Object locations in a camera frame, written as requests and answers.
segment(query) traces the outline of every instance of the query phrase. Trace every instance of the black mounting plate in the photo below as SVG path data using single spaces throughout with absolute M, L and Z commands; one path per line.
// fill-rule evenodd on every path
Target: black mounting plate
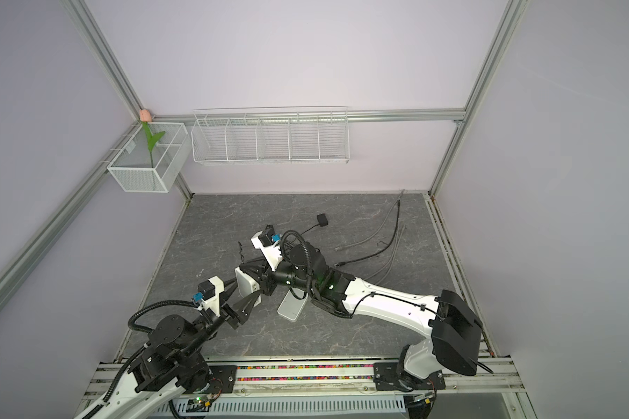
M 397 366 L 397 361 L 376 362 L 373 364 L 373 381 L 375 381 L 375 388 L 377 390 L 397 390 L 402 387 L 402 385 L 398 382 L 398 374 L 396 373 Z M 431 382 L 433 382 L 436 390 L 444 390 L 444 377 L 443 372 L 441 371 L 431 373 L 431 375 L 428 376 L 428 379 L 413 379 L 413 381 L 417 384 L 417 388 L 415 390 L 432 390 L 433 386 L 431 385 Z
M 210 386 L 203 393 L 217 394 L 219 386 L 221 386 L 222 393 L 233 393 L 237 365 L 210 365 L 210 370 L 212 371 Z

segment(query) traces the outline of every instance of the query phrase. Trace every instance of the gray cable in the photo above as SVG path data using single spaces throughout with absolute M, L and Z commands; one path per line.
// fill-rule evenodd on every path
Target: gray cable
M 378 269 L 377 272 L 369 276 L 369 279 L 372 278 L 373 276 L 382 272 L 382 270 L 388 266 L 387 272 L 384 273 L 382 278 L 380 278 L 379 281 L 375 283 L 375 285 L 380 285 L 382 281 L 384 281 L 385 278 L 387 278 L 387 275 L 389 275 L 389 272 L 392 270 L 392 266 L 394 265 L 394 260 L 396 259 L 396 251 L 398 250 L 398 244 L 400 243 L 401 237 L 403 237 L 403 233 L 405 232 L 406 229 L 407 227 L 403 225 L 401 227 L 401 230 L 398 231 L 398 237 L 396 238 L 396 244 L 394 245 L 394 251 L 392 252 L 391 258 L 380 269 Z
M 356 243 L 352 243 L 352 244 L 349 244 L 349 245 L 340 245 L 340 246 L 335 248 L 335 251 L 341 251 L 341 250 L 344 250 L 344 249 L 348 249 L 350 247 L 361 245 L 361 244 L 365 243 L 366 241 L 369 241 L 373 237 L 377 236 L 379 231 L 382 230 L 382 228 L 386 224 L 387 220 L 389 219 L 389 214 L 391 214 L 392 209 L 394 209 L 394 206 L 396 206 L 396 204 L 398 204 L 398 201 L 400 200 L 400 197 L 402 197 L 404 193 L 405 193 L 405 189 L 400 191 L 400 194 L 398 195 L 398 198 L 396 198 L 396 201 L 394 201 L 394 204 L 391 207 L 389 207 L 389 211 L 387 211 L 386 217 L 384 217 L 384 220 L 383 220 L 382 224 L 380 224 L 379 227 L 377 228 L 377 230 L 375 230 L 375 233 L 371 234 L 369 238 L 363 239 L 363 240 L 358 241 Z

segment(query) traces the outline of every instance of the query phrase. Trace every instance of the white mesh basket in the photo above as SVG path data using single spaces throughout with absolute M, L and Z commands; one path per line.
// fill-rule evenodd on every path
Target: white mesh basket
M 205 115 L 191 128 L 201 164 L 347 162 L 347 113 L 269 117 Z
M 191 153 L 185 124 L 154 122 L 149 126 L 152 134 L 166 132 L 151 152 L 153 167 L 147 136 L 140 127 L 107 168 L 126 192 L 168 192 Z

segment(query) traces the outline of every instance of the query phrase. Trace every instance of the white wall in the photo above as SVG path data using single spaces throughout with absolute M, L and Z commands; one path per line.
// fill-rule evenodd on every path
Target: white wall
M 159 115 L 259 106 L 462 108 L 506 4 L 88 2 L 142 102 Z M 453 124 L 355 123 L 350 133 L 347 165 L 188 162 L 185 179 L 195 193 L 427 190 Z
M 539 418 L 629 418 L 629 1 L 534 0 L 437 195 Z
M 348 163 L 238 164 L 182 171 L 195 193 L 345 192 L 431 187 L 452 121 L 349 124 Z
M 0 2 L 0 270 L 130 123 L 57 0 Z M 0 417 L 74 414 L 181 209 L 107 180 L 0 312 Z

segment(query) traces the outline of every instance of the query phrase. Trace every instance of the wire basket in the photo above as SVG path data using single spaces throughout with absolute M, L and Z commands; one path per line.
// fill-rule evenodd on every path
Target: wire basket
M 149 126 L 154 134 L 166 132 L 151 157 L 147 136 L 140 127 L 107 167 L 126 192 L 168 192 L 191 153 L 185 124 L 155 122 Z
M 205 115 L 191 129 L 201 164 L 347 162 L 346 112 Z

